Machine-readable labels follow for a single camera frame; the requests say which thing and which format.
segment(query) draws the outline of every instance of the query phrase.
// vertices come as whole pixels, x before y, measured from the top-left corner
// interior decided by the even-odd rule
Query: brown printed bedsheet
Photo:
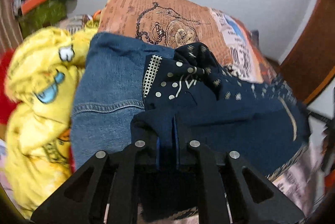
[[[240,21],[187,0],[108,0],[101,31],[171,48],[202,42],[242,80],[271,82],[275,76]]]

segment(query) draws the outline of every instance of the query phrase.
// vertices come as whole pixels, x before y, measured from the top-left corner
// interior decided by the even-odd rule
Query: metal rivet
[[[102,159],[102,158],[104,158],[104,157],[106,156],[106,152],[100,150],[100,151],[98,151],[98,152],[95,154],[95,156],[96,156],[98,159]]]
[[[237,151],[233,150],[229,152],[229,156],[232,157],[233,159],[238,159],[240,157],[240,154]]]
[[[135,146],[137,146],[138,148],[143,148],[145,146],[145,142],[142,140],[138,140],[135,142]]]
[[[194,148],[197,148],[198,146],[200,146],[200,142],[197,141],[197,140],[192,140],[190,142],[190,146],[194,147]]]

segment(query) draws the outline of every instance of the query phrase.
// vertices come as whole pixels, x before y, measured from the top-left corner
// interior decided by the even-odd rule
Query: yellow plush fabric
[[[70,113],[96,32],[88,26],[72,36],[54,27],[41,29],[11,60],[5,93],[22,103],[7,125],[5,171],[26,218],[71,175]]]

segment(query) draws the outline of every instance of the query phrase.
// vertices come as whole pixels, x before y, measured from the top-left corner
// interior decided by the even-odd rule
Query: denim seam
[[[95,102],[81,103],[73,107],[72,117],[82,112],[110,113],[127,107],[137,107],[144,109],[144,103],[138,100],[125,100],[112,105],[102,105]]]

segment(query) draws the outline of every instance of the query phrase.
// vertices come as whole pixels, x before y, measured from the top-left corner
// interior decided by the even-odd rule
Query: checkered strip
[[[147,94],[149,93],[151,85],[153,84],[153,81],[155,80],[158,68],[160,66],[161,59],[162,57],[160,56],[152,55],[151,61],[149,63],[148,69],[145,72],[145,76],[143,79],[143,84],[142,84],[143,98],[146,98]]]

